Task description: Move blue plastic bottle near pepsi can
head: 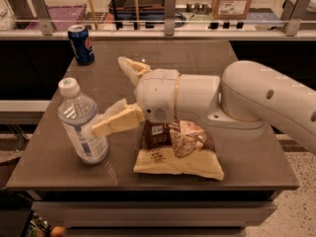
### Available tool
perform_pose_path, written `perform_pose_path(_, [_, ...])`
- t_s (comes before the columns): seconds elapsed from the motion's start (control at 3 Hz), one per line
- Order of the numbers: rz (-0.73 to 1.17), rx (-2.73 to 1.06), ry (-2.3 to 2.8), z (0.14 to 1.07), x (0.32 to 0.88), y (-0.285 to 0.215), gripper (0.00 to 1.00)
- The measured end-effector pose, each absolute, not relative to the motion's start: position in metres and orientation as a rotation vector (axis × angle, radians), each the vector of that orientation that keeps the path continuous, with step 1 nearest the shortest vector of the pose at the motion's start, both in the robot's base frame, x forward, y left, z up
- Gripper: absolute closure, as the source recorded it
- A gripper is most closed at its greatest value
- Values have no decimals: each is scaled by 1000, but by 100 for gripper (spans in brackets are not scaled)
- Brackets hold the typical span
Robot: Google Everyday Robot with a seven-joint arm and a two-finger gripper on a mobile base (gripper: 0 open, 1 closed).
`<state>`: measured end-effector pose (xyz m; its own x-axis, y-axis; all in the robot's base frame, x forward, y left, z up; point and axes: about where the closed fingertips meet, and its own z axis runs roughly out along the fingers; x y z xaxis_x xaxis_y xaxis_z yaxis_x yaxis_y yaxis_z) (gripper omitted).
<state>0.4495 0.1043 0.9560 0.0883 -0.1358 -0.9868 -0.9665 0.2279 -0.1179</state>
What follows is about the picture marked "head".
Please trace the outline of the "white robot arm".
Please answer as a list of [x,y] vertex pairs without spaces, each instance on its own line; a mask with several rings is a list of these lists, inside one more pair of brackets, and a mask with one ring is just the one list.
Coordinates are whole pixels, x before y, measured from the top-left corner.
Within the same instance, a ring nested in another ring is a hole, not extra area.
[[96,137],[148,120],[189,120],[220,137],[253,139],[269,123],[316,154],[316,91],[254,61],[235,61],[221,76],[150,69],[125,57],[118,64],[135,86],[136,103],[91,127]]

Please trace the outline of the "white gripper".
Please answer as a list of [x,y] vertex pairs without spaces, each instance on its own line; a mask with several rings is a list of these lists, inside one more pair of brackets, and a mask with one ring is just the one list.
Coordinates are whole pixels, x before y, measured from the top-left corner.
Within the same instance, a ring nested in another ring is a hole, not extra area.
[[129,104],[126,99],[117,101],[95,117],[91,133],[96,137],[108,136],[136,128],[145,119],[172,122],[175,119],[175,90],[180,73],[174,69],[151,71],[149,65],[125,56],[118,58],[118,65],[131,83],[137,85],[134,91],[137,104]]

